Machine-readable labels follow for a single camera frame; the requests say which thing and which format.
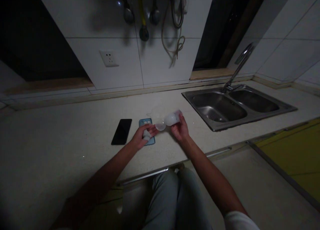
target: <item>white sleeve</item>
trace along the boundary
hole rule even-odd
[[[224,218],[226,230],[259,230],[258,226],[242,212],[229,212]]]

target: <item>forearm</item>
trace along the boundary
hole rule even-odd
[[[206,157],[193,139],[186,138],[181,142],[181,146],[222,215],[225,216],[231,211],[239,211],[248,215],[228,180]]]
[[[69,213],[61,213],[53,228],[78,229],[92,209],[111,189],[120,173],[138,149],[125,145],[110,161],[103,165],[71,198]]]

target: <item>cabinet door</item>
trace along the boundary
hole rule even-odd
[[[263,145],[260,149],[288,175],[296,175],[320,172],[319,146],[320,124],[316,124]]]
[[[320,172],[294,175],[291,177],[320,202]]]
[[[314,119],[312,121],[309,121],[309,122],[306,122],[306,123],[301,123],[301,124],[298,124],[296,126],[293,126],[293,127],[288,127],[284,130],[281,130],[281,131],[278,131],[278,132],[275,132],[276,135],[274,136],[271,136],[267,139],[263,139],[263,140],[258,140],[258,141],[255,141],[255,144],[259,147],[259,148],[262,148],[264,145],[267,145],[267,144],[270,144],[272,142],[275,142],[275,141],[278,141],[282,138],[285,138],[285,137],[288,137],[294,133],[297,133],[297,132],[300,132],[304,129],[307,129],[313,125],[316,125],[320,123],[320,119]]]

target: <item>phone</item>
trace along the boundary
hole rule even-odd
[[[152,124],[152,119],[151,119],[151,118],[140,119],[140,120],[139,120],[139,127],[142,126],[142,125],[145,125],[145,124],[147,124],[147,123]],[[145,144],[145,146],[155,144],[155,142],[156,142],[156,141],[155,141],[154,137],[152,137],[152,138]]]
[[[125,145],[127,142],[132,119],[120,119],[111,145]]]

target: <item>leg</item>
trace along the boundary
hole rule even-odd
[[[143,230],[174,229],[178,185],[178,176],[171,169],[153,179],[154,195],[149,205]]]
[[[176,229],[212,229],[195,174],[187,168],[178,172],[180,180]]]

